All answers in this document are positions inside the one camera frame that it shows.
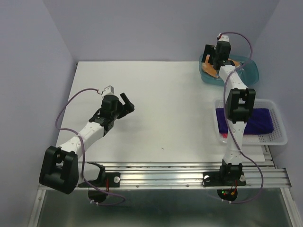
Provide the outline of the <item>orange towel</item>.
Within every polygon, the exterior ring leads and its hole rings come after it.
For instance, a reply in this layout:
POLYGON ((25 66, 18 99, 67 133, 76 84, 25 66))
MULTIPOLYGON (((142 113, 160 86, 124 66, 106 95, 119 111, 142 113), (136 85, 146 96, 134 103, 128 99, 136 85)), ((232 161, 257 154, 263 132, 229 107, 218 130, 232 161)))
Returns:
POLYGON ((201 69, 203 72, 207 73, 208 75, 214 77, 214 78, 219 78, 216 70, 213 68, 213 65, 211 65, 209 63, 209 57, 210 55, 207 55, 206 56, 206 59, 204 62, 202 62, 202 66, 201 66, 201 69))

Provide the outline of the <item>purple towel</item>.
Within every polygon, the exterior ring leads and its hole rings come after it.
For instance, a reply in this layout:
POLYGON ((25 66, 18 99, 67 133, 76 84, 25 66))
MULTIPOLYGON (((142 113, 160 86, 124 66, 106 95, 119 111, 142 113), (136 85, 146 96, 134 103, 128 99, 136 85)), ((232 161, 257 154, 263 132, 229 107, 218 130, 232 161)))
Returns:
MULTIPOLYGON (((220 134, 227 133, 228 128, 224 118, 223 108, 216 108, 216 118, 220 134)), ((274 131, 270 111, 266 108, 255 108, 249 118, 244 135, 265 135, 274 131)))

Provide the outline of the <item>pink towel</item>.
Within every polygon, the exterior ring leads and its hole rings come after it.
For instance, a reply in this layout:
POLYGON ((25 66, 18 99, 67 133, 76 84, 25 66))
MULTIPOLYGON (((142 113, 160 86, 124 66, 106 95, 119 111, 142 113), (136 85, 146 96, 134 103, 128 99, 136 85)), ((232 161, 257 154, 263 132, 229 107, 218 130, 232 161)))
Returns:
POLYGON ((221 134, 221 136, 222 136, 223 138, 227 138, 227 137, 228 137, 228 134, 227 134, 227 133, 223 133, 223 134, 221 134))

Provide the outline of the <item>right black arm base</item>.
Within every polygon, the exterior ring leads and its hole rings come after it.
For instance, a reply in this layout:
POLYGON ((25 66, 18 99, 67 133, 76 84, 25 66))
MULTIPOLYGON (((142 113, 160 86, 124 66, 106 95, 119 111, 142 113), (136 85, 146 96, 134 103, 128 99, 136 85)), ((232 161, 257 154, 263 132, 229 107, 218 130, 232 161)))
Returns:
POLYGON ((238 196, 238 187, 246 186, 246 179, 242 164, 226 164, 224 161, 218 171, 203 173, 202 185, 205 187, 218 187, 217 194, 224 201, 233 202, 238 196))

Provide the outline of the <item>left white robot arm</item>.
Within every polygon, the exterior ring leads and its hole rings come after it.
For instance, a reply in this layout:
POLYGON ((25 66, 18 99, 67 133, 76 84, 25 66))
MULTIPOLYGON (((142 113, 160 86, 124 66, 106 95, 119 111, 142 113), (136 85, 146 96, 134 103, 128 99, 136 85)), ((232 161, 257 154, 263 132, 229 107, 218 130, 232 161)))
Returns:
POLYGON ((84 183, 84 168, 78 161, 95 142, 113 128, 114 122, 134 111, 134 104, 125 93, 120 94, 124 103, 114 94, 102 97, 101 107, 89 119, 80 132, 58 147, 50 146, 45 151, 39 176, 41 185, 70 194, 76 186, 84 183))

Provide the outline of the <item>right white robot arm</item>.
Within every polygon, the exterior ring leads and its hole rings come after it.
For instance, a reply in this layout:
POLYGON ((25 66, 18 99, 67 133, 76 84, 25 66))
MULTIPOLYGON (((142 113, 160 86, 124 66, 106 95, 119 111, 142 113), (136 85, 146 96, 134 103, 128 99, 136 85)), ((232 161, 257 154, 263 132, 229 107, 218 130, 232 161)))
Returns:
POLYGON ((216 45, 206 45, 202 62, 209 63, 224 82, 223 113, 228 128, 227 148, 222 166, 240 167, 242 140, 247 122, 252 115, 256 91, 248 88, 229 59, 231 44, 226 35, 218 38, 216 45))

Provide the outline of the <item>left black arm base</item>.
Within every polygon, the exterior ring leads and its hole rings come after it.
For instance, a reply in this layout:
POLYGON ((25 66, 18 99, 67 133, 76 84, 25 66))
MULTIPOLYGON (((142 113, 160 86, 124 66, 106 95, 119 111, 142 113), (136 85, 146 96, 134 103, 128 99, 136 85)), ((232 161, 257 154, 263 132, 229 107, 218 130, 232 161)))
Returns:
POLYGON ((88 198, 90 203, 97 206, 114 206, 125 201, 125 197, 121 194, 111 192, 111 188, 119 188, 121 174, 119 172, 107 173, 104 165, 96 162, 88 162, 89 165, 93 165, 98 168, 98 175, 95 179, 84 180, 78 184, 79 188, 88 188, 88 198), (121 199, 114 203, 105 203, 108 196, 121 199))

